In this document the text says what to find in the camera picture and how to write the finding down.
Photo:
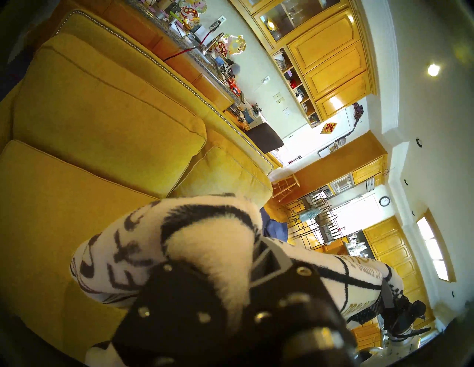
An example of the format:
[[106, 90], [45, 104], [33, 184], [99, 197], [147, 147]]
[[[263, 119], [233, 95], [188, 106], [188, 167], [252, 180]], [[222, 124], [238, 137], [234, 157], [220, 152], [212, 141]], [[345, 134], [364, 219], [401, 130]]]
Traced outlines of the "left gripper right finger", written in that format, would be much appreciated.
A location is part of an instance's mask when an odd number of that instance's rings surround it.
[[239, 366], [359, 366], [327, 271], [262, 237], [254, 250], [250, 305], [239, 332]]

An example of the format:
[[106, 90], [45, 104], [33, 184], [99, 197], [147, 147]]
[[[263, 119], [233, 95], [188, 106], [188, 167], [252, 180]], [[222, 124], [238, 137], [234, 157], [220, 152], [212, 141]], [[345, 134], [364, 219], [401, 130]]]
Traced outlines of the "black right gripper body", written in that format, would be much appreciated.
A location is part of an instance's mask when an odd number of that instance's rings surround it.
[[425, 319], [427, 306], [416, 300], [413, 303], [405, 296], [393, 298], [393, 306], [387, 308], [387, 332], [389, 335], [403, 335], [417, 319]]

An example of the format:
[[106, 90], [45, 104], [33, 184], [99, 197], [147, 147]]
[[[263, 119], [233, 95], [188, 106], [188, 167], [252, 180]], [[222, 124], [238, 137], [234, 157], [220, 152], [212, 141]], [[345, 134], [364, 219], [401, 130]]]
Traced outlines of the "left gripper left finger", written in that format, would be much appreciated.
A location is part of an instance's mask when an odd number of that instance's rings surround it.
[[208, 276], [167, 261], [152, 268], [111, 345], [126, 366], [237, 366], [228, 322]]

